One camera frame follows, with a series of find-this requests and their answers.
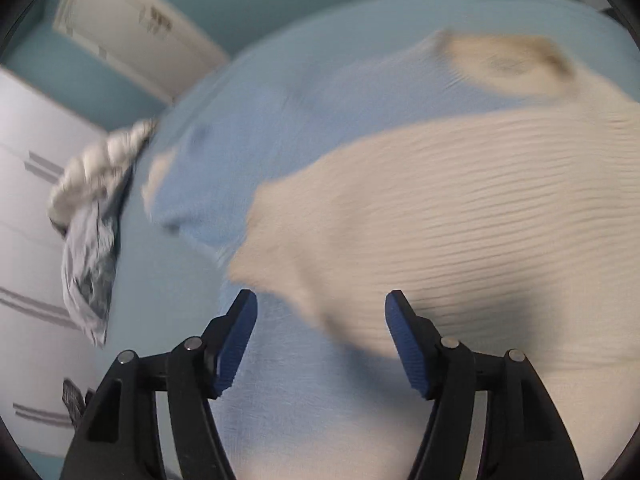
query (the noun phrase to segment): blue gripper pad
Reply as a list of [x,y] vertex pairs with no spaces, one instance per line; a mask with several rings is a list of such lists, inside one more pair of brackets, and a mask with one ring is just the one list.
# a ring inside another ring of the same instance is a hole
[[242,310],[218,354],[213,389],[219,396],[234,382],[257,317],[258,301],[255,294],[250,292],[246,296]]
[[429,380],[425,355],[393,293],[386,295],[385,319],[411,387],[426,397]]

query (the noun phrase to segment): cream knit sweater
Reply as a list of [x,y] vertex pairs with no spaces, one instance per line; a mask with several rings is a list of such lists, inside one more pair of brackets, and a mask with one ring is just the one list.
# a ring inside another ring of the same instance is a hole
[[539,38],[474,41],[445,47],[460,72],[553,101],[382,132],[263,184],[229,276],[383,354],[400,288],[444,335],[540,370],[638,358],[640,105]]

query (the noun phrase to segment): screw head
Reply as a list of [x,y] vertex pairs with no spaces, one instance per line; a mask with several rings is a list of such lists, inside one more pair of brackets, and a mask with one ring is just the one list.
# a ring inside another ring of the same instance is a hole
[[187,350],[197,350],[200,346],[202,346],[202,339],[198,336],[190,337],[184,342],[184,347]]
[[444,348],[458,348],[460,345],[460,341],[458,341],[455,337],[443,337],[440,340],[440,344],[444,346]]
[[130,362],[135,356],[136,353],[133,350],[123,350],[118,354],[118,362],[121,365],[125,365]]
[[524,361],[525,357],[520,350],[514,348],[513,350],[509,350],[509,359],[516,361],[517,363],[521,363]]

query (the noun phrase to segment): gray cloth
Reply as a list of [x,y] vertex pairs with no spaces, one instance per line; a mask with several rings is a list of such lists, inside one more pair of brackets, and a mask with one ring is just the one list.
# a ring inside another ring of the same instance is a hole
[[63,298],[71,319],[96,346],[106,341],[111,288],[116,277],[120,211],[133,167],[122,174],[110,196],[78,209],[62,255]]

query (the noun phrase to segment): blue bedsheet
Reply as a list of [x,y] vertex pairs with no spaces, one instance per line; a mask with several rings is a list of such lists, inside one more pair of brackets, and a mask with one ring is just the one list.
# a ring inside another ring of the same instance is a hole
[[[362,136],[522,105],[520,99],[485,91],[457,76],[438,54],[441,36],[334,72],[318,73],[310,62],[293,91],[256,85],[231,109],[209,107],[180,143],[156,194],[154,221],[203,244],[226,274],[229,257],[242,241],[254,192],[264,181],[300,170]],[[223,279],[223,309],[240,288]],[[357,453],[359,458],[349,463],[351,475],[405,478],[414,458],[411,449],[401,452],[394,442],[359,433],[365,422],[388,418],[417,448],[429,406],[410,390],[398,359],[356,350],[306,326],[272,294],[258,293],[257,299],[258,321],[234,387],[212,406],[229,460],[242,469],[242,478],[262,478],[267,467],[274,477],[289,478],[284,470],[296,460],[284,456],[319,454],[328,463],[340,463],[362,447],[369,447],[373,456]],[[357,442],[335,438],[335,433],[350,431]],[[402,457],[402,467],[392,476],[367,474],[374,457],[389,449],[396,460]],[[273,458],[281,462],[276,465]],[[338,467],[334,473],[346,471]]]
[[[443,27],[545,34],[633,97],[639,97],[639,56],[628,34],[608,18],[569,0],[367,0],[327,13],[262,42],[223,73],[206,78],[169,111],[154,144],[140,161],[132,198],[122,218],[122,252],[113,291],[108,342],[98,355],[103,370],[123,348],[133,348],[140,354],[168,350],[182,338],[201,332],[212,316],[228,307],[217,301],[220,272],[212,260],[194,252],[180,238],[151,228],[145,219],[139,188],[153,154],[171,146],[192,126],[237,108],[238,102],[245,100],[258,86],[295,93],[300,82],[314,80],[361,59],[401,50]],[[232,293],[228,290],[225,297],[231,297]],[[264,303],[268,301],[272,298],[264,299]],[[298,329],[300,333],[309,330],[302,323]],[[289,349],[286,343],[282,343],[282,352]],[[350,360],[354,364],[352,370],[362,370],[362,384],[366,384],[375,378],[375,374],[370,373],[371,368],[361,357],[357,351],[344,349],[338,361],[327,365],[331,367]],[[296,377],[312,382],[315,377],[306,377],[304,370],[302,364],[295,370]],[[233,400],[239,394],[239,390],[236,394],[232,388],[227,399]],[[408,395],[401,388],[396,390],[387,384],[377,388],[360,409],[364,416],[381,406],[386,408],[409,402],[407,399],[411,397]],[[395,413],[398,424],[424,426],[426,410],[419,416],[412,416],[407,410]],[[160,415],[161,428],[166,432],[166,412],[161,409]],[[233,426],[233,416],[241,415],[223,415],[224,425]],[[260,416],[264,418],[265,431],[269,431],[274,422],[270,414],[261,413]],[[241,461],[246,450],[238,446],[251,438],[252,435],[240,435],[233,437],[233,441],[227,440],[230,455]],[[296,435],[290,434],[286,438],[293,444]],[[170,452],[167,462],[175,468],[175,456]]]

